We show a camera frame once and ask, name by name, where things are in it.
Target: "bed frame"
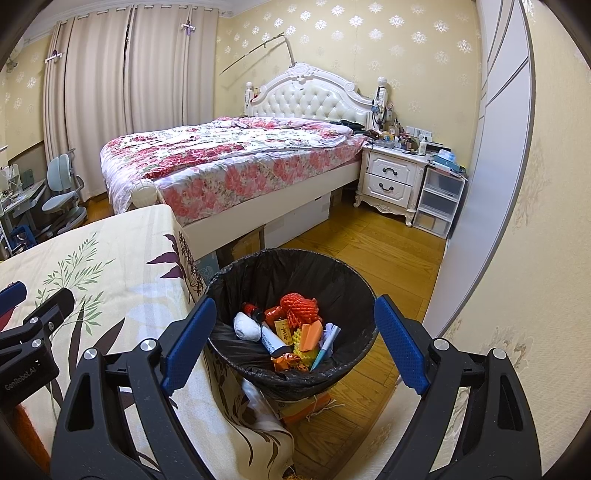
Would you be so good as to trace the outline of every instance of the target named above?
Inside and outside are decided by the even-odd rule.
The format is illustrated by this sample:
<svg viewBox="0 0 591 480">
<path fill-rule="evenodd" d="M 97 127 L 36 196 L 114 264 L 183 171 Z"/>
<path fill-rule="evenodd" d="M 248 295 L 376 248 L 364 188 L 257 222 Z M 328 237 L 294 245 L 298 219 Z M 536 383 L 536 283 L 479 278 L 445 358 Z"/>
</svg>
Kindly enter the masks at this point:
<svg viewBox="0 0 591 480">
<path fill-rule="evenodd" d="M 386 79 L 380 77 L 379 85 Z M 355 84 L 320 68 L 297 63 L 254 96 L 254 86 L 246 84 L 247 116 L 299 117 L 322 121 L 346 119 L 366 128 L 374 127 L 372 99 L 359 95 Z M 287 188 L 247 200 L 217 215 L 184 227 L 195 258 L 226 245 L 242 235 L 308 202 L 359 178 L 360 161 L 347 163 Z M 141 180 L 132 191 L 132 204 L 144 207 L 162 197 L 156 185 Z"/>
</svg>

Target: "orange rope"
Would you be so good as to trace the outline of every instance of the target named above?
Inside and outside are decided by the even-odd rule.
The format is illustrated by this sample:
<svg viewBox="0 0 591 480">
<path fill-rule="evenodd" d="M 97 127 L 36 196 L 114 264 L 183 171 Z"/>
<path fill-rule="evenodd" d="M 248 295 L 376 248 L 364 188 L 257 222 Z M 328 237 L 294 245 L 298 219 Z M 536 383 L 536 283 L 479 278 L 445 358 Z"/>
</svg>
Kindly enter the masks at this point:
<svg viewBox="0 0 591 480">
<path fill-rule="evenodd" d="M 322 321 L 318 316 L 316 299 L 308 300 L 299 293 L 288 293 L 279 301 L 279 305 L 285 311 L 291 328 L 299 328 L 302 323 Z"/>
</svg>

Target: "wooden floor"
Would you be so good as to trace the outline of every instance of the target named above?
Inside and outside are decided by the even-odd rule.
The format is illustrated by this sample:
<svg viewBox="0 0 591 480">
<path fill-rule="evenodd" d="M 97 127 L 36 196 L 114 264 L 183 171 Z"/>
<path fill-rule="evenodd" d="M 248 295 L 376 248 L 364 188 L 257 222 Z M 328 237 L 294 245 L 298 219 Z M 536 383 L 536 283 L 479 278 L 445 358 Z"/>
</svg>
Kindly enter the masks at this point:
<svg viewBox="0 0 591 480">
<path fill-rule="evenodd" d="M 366 204 L 343 197 L 329 220 L 285 244 L 331 255 L 355 268 L 377 296 L 389 294 L 402 313 L 422 321 L 433 293 L 445 242 L 408 228 Z M 113 215 L 108 200 L 90 200 L 89 222 Z M 398 371 L 378 337 L 370 353 L 330 393 L 344 404 L 290 431 L 300 475 L 330 480 L 359 447 L 394 391 Z"/>
</svg>

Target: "blue gripper pad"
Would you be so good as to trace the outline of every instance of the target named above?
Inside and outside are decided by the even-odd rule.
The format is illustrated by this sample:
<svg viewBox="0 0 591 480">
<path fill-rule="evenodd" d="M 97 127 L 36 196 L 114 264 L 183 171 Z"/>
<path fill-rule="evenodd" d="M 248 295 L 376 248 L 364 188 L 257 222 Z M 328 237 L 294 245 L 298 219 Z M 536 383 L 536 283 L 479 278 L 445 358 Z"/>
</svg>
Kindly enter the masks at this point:
<svg viewBox="0 0 591 480">
<path fill-rule="evenodd" d="M 27 288 L 23 282 L 17 281 L 0 291 L 0 316 L 12 310 L 27 298 Z"/>
<path fill-rule="evenodd" d="M 384 296 L 375 302 L 374 319 L 402 380 L 419 395 L 424 394 L 429 388 L 429 380 L 423 354 Z"/>
<path fill-rule="evenodd" d="M 206 299 L 193 313 L 187 327 L 174 344 L 166 361 L 163 390 L 171 396 L 185 386 L 199 355 L 216 323 L 216 303 Z"/>
</svg>

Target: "ceiling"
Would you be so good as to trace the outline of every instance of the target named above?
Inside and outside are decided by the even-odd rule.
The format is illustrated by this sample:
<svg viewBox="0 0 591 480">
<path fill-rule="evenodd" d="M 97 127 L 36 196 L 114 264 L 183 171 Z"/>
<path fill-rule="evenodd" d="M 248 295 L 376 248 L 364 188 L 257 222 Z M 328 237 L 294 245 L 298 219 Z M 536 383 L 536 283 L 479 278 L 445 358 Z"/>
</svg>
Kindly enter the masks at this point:
<svg viewBox="0 0 591 480">
<path fill-rule="evenodd" d="M 220 9 L 220 15 L 233 17 L 257 5 L 264 4 L 269 0 L 160 0 L 145 1 L 143 3 L 160 3 L 165 5 L 203 5 L 205 7 L 216 7 Z M 65 18 L 74 15 L 84 15 L 97 10 L 105 10 L 112 7 L 125 7 L 139 1 L 132 0 L 53 0 L 43 10 L 25 33 L 25 41 L 35 41 L 51 31 L 54 25 Z"/>
</svg>

